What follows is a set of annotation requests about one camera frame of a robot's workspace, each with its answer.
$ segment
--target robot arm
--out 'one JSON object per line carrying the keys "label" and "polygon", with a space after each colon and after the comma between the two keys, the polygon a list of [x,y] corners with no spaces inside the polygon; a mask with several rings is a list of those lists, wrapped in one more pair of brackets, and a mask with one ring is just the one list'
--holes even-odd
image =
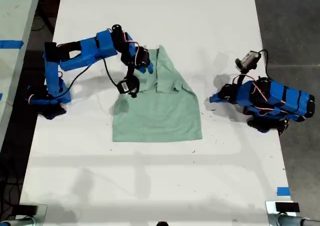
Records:
{"label": "robot arm", "polygon": [[260,52],[249,52],[242,61],[235,63],[241,74],[237,83],[225,84],[219,92],[210,97],[210,102],[228,102],[243,107],[245,115],[252,118],[249,126],[260,132],[276,128],[281,134],[288,127],[289,120],[296,122],[310,118],[315,112],[315,97],[306,92],[286,87],[269,77],[247,81],[243,79],[251,69],[256,69]]}
{"label": "robot arm", "polygon": [[[112,30],[99,32],[95,37],[78,42],[61,45],[45,43],[43,57],[46,86],[40,89],[29,87],[29,104],[46,105],[46,107],[41,106],[46,111],[52,109],[55,105],[53,112],[50,110],[48,114],[43,113],[42,109],[38,110],[40,114],[47,115],[46,118],[48,119],[64,114],[65,110],[60,107],[60,103],[68,103],[72,100],[71,86],[67,88],[62,77],[59,77],[59,66],[64,71],[87,67],[82,72],[84,73],[95,62],[117,55],[118,52],[121,53],[121,61],[128,67],[128,71],[126,77],[114,85],[121,94],[129,93],[132,97],[136,97],[140,83],[134,76],[135,69],[142,73],[147,70],[149,73],[153,73],[153,64],[150,62],[148,50],[139,45],[136,47],[136,44],[138,45],[128,33],[122,31],[120,25],[114,25]],[[80,54],[70,58],[70,52],[72,51],[80,51]]]}

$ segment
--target white tabletop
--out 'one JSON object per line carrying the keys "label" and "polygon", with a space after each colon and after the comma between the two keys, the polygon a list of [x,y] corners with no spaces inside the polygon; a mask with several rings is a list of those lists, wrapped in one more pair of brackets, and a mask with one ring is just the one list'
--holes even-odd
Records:
{"label": "white tabletop", "polygon": [[0,151],[10,119],[38,0],[0,0],[0,40],[23,41],[19,49],[0,49]]}
{"label": "white tabletop", "polygon": [[[141,45],[164,46],[198,97],[203,140],[113,143],[118,91],[98,62],[72,87],[67,114],[38,118],[21,202],[47,204],[53,224],[268,225],[265,201],[283,200],[276,188],[288,185],[277,132],[261,134],[233,105],[206,102],[237,74],[237,57],[261,49],[255,1],[61,0],[53,40],[113,24]],[[107,63],[122,79],[120,57]],[[82,70],[65,72],[67,85]],[[264,75],[262,60],[250,75]]]}

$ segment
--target cable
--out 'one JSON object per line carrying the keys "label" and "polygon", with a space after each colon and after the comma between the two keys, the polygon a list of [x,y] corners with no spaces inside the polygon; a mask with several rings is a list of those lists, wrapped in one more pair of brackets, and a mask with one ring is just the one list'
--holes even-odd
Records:
{"label": "cable", "polygon": [[[35,19],[40,19],[40,20],[41,20],[41,17],[34,17],[32,24],[34,23]],[[39,28],[37,28],[37,29],[32,29],[32,28],[31,28],[31,31],[32,31],[32,32],[41,31],[43,28],[45,28],[45,26],[46,26],[46,24],[43,23],[43,26],[41,26],[41,27],[39,27]]]}
{"label": "cable", "polygon": [[134,65],[137,66],[137,56],[138,56],[140,45],[138,42],[135,42],[135,41],[127,41],[125,33],[123,33],[123,38],[124,38],[124,41],[127,43],[135,43],[138,45],[138,49],[136,50],[135,57],[134,57]]}
{"label": "cable", "polygon": [[80,72],[80,73],[74,78],[74,80],[71,82],[70,86],[68,87],[68,89],[67,89],[64,93],[62,93],[62,94],[59,95],[59,96],[53,97],[53,98],[51,99],[51,101],[54,100],[54,99],[57,99],[57,98],[59,98],[59,97],[64,96],[68,91],[70,91],[70,89],[71,89],[71,87],[73,86],[73,84],[75,83],[76,79],[78,79],[79,76],[81,76],[83,73],[85,73],[85,72],[89,69],[90,66],[91,66],[91,65],[87,66],[82,72]]}
{"label": "cable", "polygon": [[40,27],[39,29],[32,29],[31,31],[32,32],[38,32],[38,31],[41,31],[43,28],[45,28],[46,25],[44,24],[42,27]]}
{"label": "cable", "polygon": [[111,76],[110,76],[110,73],[109,73],[109,70],[107,68],[107,63],[106,63],[106,60],[104,58],[102,58],[103,60],[103,63],[104,63],[104,68],[105,68],[105,71],[110,79],[110,81],[112,82],[112,84],[114,84],[115,87],[117,87],[116,83],[114,82],[114,80],[112,80]]}
{"label": "cable", "polygon": [[233,80],[232,80],[232,83],[234,83],[235,82],[235,79],[237,78],[237,77],[239,77],[239,76],[246,76],[246,77],[249,77],[249,78],[251,78],[252,80],[253,80],[253,84],[254,84],[254,86],[255,86],[255,88],[260,92],[260,94],[262,95],[262,97],[267,101],[268,99],[266,98],[266,96],[263,94],[263,92],[262,92],[262,90],[256,85],[256,80],[253,78],[253,77],[251,77],[251,76],[248,76],[247,74],[239,74],[239,75],[237,75]]}
{"label": "cable", "polygon": [[271,77],[268,74],[269,52],[267,51],[267,49],[262,49],[258,51],[259,54],[261,54],[261,52],[265,52],[265,74],[267,77],[271,79]]}

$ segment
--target red wire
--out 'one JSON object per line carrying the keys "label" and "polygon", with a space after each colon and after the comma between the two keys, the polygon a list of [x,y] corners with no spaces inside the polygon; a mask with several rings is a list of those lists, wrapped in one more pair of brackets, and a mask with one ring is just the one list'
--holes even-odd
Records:
{"label": "red wire", "polygon": [[[249,77],[249,78],[251,78],[251,79],[253,79],[253,85],[254,85],[254,91],[252,92],[252,93],[254,93],[255,91],[256,91],[256,89],[259,91],[259,93],[262,95],[262,97],[265,99],[265,101],[267,101],[268,99],[265,97],[265,95],[263,94],[263,92],[261,91],[261,89],[255,84],[255,82],[256,82],[256,80],[253,78],[253,77],[251,77],[251,76],[248,76],[247,74],[239,74],[239,75],[237,75],[233,80],[232,80],[232,83],[234,83],[235,82],[235,79],[237,78],[237,77],[239,77],[239,76],[241,76],[241,75],[243,75],[243,76],[246,76],[246,77]],[[255,108],[257,108],[257,109],[260,109],[260,110],[268,110],[268,111],[273,111],[273,109],[271,109],[271,108],[261,108],[261,107],[256,107],[256,106],[254,106]]]}

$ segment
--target black cable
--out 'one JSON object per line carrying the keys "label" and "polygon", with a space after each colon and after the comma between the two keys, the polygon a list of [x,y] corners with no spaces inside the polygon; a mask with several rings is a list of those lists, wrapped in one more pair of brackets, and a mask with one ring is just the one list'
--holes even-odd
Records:
{"label": "black cable", "polygon": [[57,98],[59,98],[59,97],[62,97],[62,96],[64,96],[68,91],[70,91],[70,89],[71,89],[72,85],[74,84],[74,82],[76,81],[76,79],[78,79],[79,76],[81,76],[83,73],[85,73],[85,72],[89,69],[89,67],[90,67],[90,66],[87,66],[82,72],[80,72],[80,73],[74,78],[74,80],[71,82],[70,86],[68,87],[68,89],[67,89],[64,93],[62,93],[62,94],[59,95],[59,96],[53,97],[50,101],[52,101],[52,100],[54,100],[54,99],[57,99]]}
{"label": "black cable", "polygon": [[267,49],[262,49],[262,50],[258,51],[259,54],[261,52],[265,52],[265,74],[267,77],[269,77],[271,79],[271,77],[268,74],[269,52],[267,51]]}
{"label": "black cable", "polygon": [[44,24],[42,27],[40,27],[39,29],[32,29],[31,31],[32,32],[38,32],[38,31],[41,31],[43,28],[45,28],[46,25]]}
{"label": "black cable", "polygon": [[[41,19],[41,17],[34,17],[33,22],[35,21],[35,19]],[[41,31],[43,28],[45,28],[45,26],[46,26],[46,24],[45,24],[45,23],[43,23],[43,26],[41,26],[40,28],[32,29],[32,27],[31,27],[31,31],[32,31],[32,32],[38,32],[38,31]]]}
{"label": "black cable", "polygon": [[110,81],[114,84],[115,87],[117,87],[116,83],[114,82],[114,80],[112,80],[112,78],[111,78],[111,76],[110,76],[110,73],[109,73],[109,70],[108,70],[108,68],[107,68],[107,63],[106,63],[105,59],[102,58],[102,60],[103,60],[103,63],[104,63],[105,71],[106,71],[108,77],[110,78]]}

